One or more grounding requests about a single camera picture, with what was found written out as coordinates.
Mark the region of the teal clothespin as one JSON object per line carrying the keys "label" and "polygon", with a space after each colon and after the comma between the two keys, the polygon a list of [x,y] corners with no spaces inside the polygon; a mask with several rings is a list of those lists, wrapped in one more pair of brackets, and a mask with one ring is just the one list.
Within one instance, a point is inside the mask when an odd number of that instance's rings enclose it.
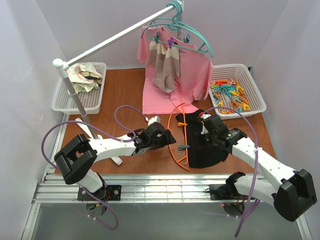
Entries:
{"label": "teal clothespin", "polygon": [[183,150],[188,149],[189,147],[190,147],[189,145],[182,144],[182,145],[179,145],[177,149],[178,149],[179,151],[183,151]]}

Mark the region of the orange clothespin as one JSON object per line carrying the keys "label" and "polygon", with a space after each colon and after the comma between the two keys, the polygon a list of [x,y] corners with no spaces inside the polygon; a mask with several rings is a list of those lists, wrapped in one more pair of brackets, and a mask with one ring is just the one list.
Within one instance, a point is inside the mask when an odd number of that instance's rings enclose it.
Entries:
{"label": "orange clothespin", "polygon": [[184,127],[184,126],[187,126],[188,124],[187,123],[184,123],[184,122],[179,122],[177,124],[178,127]]}

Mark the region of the black underwear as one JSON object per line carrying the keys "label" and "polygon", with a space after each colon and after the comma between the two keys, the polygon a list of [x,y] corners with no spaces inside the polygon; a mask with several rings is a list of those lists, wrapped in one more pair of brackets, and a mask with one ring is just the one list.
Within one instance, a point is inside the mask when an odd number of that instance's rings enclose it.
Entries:
{"label": "black underwear", "polygon": [[190,168],[208,168],[220,162],[223,162],[228,157],[228,152],[219,149],[217,146],[198,147],[195,142],[195,135],[200,134],[203,130],[203,124],[198,119],[202,109],[198,109],[192,113],[186,113],[185,122],[186,136],[188,148],[188,164]]}

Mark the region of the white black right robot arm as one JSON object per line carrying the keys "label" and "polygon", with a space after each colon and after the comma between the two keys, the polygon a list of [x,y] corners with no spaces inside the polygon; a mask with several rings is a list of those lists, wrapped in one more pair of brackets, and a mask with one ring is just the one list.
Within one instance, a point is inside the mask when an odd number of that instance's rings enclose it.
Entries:
{"label": "white black right robot arm", "polygon": [[294,222],[317,203],[312,175],[297,171],[266,153],[240,129],[228,127],[218,115],[199,115],[202,132],[196,134],[198,147],[217,147],[246,162],[264,177],[258,182],[243,172],[230,175],[223,187],[229,196],[248,196],[274,206],[286,220]]}

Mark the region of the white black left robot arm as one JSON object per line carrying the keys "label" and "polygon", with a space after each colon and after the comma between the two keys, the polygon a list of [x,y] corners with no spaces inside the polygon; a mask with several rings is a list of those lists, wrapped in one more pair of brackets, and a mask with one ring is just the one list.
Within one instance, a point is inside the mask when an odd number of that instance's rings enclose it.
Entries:
{"label": "white black left robot arm", "polygon": [[54,161],[67,185],[77,184],[95,194],[107,185],[91,169],[94,163],[114,157],[141,155],[175,143],[169,129],[153,122],[146,129],[140,128],[115,139],[93,139],[79,134],[56,153]]}

